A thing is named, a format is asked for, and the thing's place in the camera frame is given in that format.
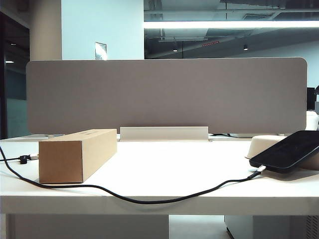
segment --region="cable plug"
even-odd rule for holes
[[[29,156],[30,156],[30,160],[39,159],[39,154],[37,154],[37,153],[32,153],[32,154],[30,154]]]
[[[253,174],[249,175],[247,178],[253,179],[254,177],[261,174],[262,171],[266,170],[266,166],[261,165]]]
[[[31,160],[30,155],[21,155],[19,157],[20,164],[26,164],[28,160]]]

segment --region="usb connector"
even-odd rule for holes
[[[253,179],[254,177],[260,175],[264,170],[266,170],[266,166],[261,165],[253,174],[249,175],[247,178]]]

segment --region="white wall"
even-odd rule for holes
[[[303,57],[308,64],[308,87],[319,85],[319,41],[271,48],[261,51],[247,51],[232,57]]]
[[[143,0],[62,0],[62,59],[144,59]]]

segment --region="charging cable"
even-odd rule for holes
[[[245,182],[245,181],[249,181],[253,178],[255,178],[256,176],[260,175],[265,169],[266,167],[264,165],[261,165],[255,172],[253,172],[251,175],[249,175],[247,178],[244,179],[232,179],[232,180],[227,180],[225,182],[222,182],[221,184],[217,185],[214,188],[205,190],[205,191],[201,191],[198,193],[194,193],[194,194],[190,194],[188,196],[184,196],[184,197],[178,197],[178,198],[173,198],[173,199],[167,199],[167,200],[155,200],[155,201],[143,201],[143,200],[137,200],[137,199],[133,199],[133,198],[128,198],[122,195],[119,195],[117,193],[112,192],[111,190],[98,186],[98,185],[92,185],[92,184],[77,184],[77,185],[46,185],[46,184],[40,184],[38,182],[32,181],[30,179],[24,178],[23,176],[21,176],[20,174],[18,174],[16,171],[14,171],[10,165],[8,164],[8,160],[6,159],[4,152],[0,146],[0,151],[1,151],[1,155],[3,157],[3,161],[5,162],[5,165],[7,166],[7,168],[13,173],[15,174],[19,179],[21,179],[24,182],[30,183],[34,186],[37,186],[39,188],[47,188],[47,189],[59,189],[59,188],[97,188],[100,190],[103,190],[111,195],[113,195],[114,197],[117,197],[119,199],[122,199],[124,201],[127,202],[131,202],[131,203],[136,203],[136,204],[167,204],[167,203],[175,203],[175,202],[180,202],[189,198],[193,198],[193,197],[197,197],[206,193],[210,193],[213,192],[217,189],[219,189],[220,187],[222,187],[223,185],[227,184],[227,183],[232,183],[232,182]]]
[[[20,160],[20,164],[26,164],[28,160],[38,159],[38,154],[37,153],[32,153],[32,154],[29,154],[29,155],[21,155],[18,158],[7,158],[6,160],[10,161],[10,160],[17,160],[17,159]]]

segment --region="white desk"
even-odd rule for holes
[[[37,152],[36,142],[0,142],[7,157]],[[143,200],[168,199],[241,179],[255,169],[246,155],[249,141],[119,142],[118,153],[85,184],[104,186]],[[10,163],[38,179],[38,161]],[[1,213],[86,215],[319,215],[319,172],[265,173],[254,180],[168,205],[136,205],[97,189],[47,190],[18,180],[4,163]]]

